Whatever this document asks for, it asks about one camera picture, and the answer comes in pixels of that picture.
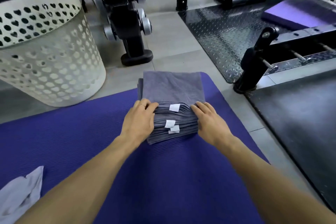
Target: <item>white tag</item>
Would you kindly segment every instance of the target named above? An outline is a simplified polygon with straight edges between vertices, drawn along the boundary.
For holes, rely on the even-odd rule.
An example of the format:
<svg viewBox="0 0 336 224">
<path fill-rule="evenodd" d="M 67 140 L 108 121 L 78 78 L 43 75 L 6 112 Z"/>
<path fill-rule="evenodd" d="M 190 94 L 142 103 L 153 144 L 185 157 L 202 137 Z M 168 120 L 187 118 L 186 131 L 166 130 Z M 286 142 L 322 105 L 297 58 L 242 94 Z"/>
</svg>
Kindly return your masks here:
<svg viewBox="0 0 336 224">
<path fill-rule="evenodd" d="M 180 104 L 172 104 L 169 107 L 169 111 L 173 111 L 173 112 L 179 112 L 180 109 Z"/>
<path fill-rule="evenodd" d="M 170 131 L 180 131 L 180 126 L 175 125 L 174 127 L 170 128 Z"/>
<path fill-rule="evenodd" d="M 166 120 L 165 128 L 172 128 L 175 125 L 175 120 Z"/>
</svg>

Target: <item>white laundry basket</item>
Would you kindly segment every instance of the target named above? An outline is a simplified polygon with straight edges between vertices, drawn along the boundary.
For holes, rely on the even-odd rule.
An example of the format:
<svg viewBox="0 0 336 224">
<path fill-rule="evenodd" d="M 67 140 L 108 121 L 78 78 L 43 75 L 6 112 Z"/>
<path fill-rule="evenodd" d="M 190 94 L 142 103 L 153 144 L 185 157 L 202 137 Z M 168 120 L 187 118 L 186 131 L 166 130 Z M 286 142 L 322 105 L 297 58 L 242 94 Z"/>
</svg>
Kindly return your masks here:
<svg viewBox="0 0 336 224">
<path fill-rule="evenodd" d="M 0 79 L 55 107 L 80 103 L 106 71 L 81 0 L 0 3 Z"/>
</svg>

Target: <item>stack of towels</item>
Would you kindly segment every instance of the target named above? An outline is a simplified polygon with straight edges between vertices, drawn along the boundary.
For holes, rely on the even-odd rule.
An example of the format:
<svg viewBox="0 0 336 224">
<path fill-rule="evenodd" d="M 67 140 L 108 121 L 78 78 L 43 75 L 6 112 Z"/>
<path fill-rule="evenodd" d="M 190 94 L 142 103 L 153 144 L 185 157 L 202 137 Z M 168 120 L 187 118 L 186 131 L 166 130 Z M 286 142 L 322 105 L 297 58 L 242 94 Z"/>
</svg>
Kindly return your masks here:
<svg viewBox="0 0 336 224">
<path fill-rule="evenodd" d="M 197 133 L 197 117 L 190 106 L 205 102 L 200 73 L 146 71 L 138 81 L 138 99 L 158 102 L 149 144 Z"/>
</svg>

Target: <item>purple yoga mat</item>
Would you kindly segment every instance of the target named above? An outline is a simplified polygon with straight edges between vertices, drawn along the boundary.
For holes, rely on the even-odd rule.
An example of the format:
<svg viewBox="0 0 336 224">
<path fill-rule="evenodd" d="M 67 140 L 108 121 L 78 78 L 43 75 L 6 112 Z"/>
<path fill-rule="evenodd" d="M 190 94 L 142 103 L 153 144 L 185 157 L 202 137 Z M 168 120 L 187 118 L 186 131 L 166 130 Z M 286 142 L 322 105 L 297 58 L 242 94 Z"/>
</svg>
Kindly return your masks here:
<svg viewBox="0 0 336 224">
<path fill-rule="evenodd" d="M 309 0 L 285 0 L 263 12 L 263 19 L 292 30 L 336 22 L 336 13 Z"/>
<path fill-rule="evenodd" d="M 207 74 L 205 99 L 265 159 Z M 0 125 L 0 188 L 44 165 L 42 196 L 119 135 L 137 90 Z M 143 142 L 117 174 L 94 223 L 263 223 L 229 161 L 198 135 Z"/>
</svg>

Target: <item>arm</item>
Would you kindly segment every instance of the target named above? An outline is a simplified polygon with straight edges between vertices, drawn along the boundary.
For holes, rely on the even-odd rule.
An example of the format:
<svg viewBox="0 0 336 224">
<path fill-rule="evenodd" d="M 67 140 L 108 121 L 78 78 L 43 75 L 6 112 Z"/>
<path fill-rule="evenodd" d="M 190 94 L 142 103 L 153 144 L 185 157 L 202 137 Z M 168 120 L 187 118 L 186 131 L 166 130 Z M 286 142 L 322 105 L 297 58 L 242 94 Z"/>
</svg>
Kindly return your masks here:
<svg viewBox="0 0 336 224">
<path fill-rule="evenodd" d="M 120 136 L 50 190 L 16 224 L 92 223 L 120 167 L 153 131 L 157 106 L 147 99 L 136 101 L 125 117 Z"/>
<path fill-rule="evenodd" d="M 199 135 L 214 145 L 241 176 L 264 221 L 269 224 L 329 224 L 336 216 L 233 136 L 209 103 L 191 106 L 199 118 Z"/>
</svg>

